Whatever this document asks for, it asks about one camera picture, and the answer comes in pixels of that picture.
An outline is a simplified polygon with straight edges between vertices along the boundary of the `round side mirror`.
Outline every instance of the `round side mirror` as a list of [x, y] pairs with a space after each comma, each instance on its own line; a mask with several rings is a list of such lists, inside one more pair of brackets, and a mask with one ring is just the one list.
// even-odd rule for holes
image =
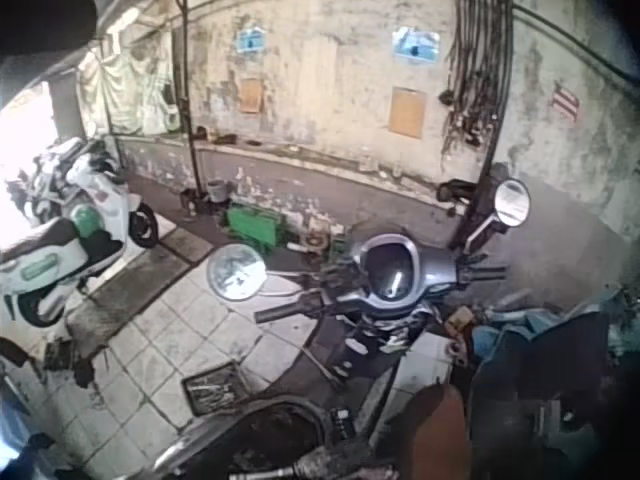
[[267, 280], [267, 267], [255, 249], [232, 243], [209, 257], [207, 280], [217, 295], [231, 302], [241, 302], [260, 291]]
[[519, 227], [529, 216], [531, 197], [524, 183], [509, 178], [498, 185], [493, 205], [500, 222], [508, 227]]

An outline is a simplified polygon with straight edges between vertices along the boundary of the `tarp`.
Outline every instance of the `tarp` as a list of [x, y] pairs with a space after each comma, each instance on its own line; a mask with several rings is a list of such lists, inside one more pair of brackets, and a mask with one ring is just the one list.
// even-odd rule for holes
[[78, 69], [78, 100], [85, 130], [160, 135], [179, 129], [173, 84], [171, 33], [157, 32], [118, 55], [92, 51]]

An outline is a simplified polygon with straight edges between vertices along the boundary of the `scooter wheel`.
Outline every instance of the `scooter wheel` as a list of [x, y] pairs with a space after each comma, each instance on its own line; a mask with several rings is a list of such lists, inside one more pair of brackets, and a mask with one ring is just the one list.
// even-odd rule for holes
[[142, 248], [153, 248], [158, 244], [158, 220], [146, 203], [129, 214], [129, 236], [133, 243]]
[[64, 315], [64, 308], [60, 310], [58, 315], [50, 320], [44, 320], [38, 313], [40, 300], [42, 300], [49, 290], [49, 287], [44, 287], [18, 296], [18, 310], [20, 310], [20, 315], [22, 315], [22, 318], [24, 318], [29, 324], [36, 328], [52, 327], [58, 323]]

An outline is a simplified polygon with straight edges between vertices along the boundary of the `blue sign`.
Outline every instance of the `blue sign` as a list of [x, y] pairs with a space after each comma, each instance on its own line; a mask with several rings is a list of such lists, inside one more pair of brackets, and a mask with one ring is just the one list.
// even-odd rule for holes
[[260, 52], [264, 50], [264, 30], [250, 28], [238, 35], [238, 53]]
[[435, 63], [440, 53], [440, 35], [400, 27], [392, 34], [393, 53], [425, 63]]

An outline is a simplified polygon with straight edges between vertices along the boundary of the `hanging cables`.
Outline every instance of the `hanging cables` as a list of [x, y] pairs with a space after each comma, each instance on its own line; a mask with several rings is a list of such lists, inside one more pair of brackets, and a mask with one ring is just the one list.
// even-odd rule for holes
[[511, 71], [511, 1], [456, 0], [455, 9], [449, 86], [439, 97], [450, 108], [443, 155], [460, 143], [490, 147], [504, 115]]

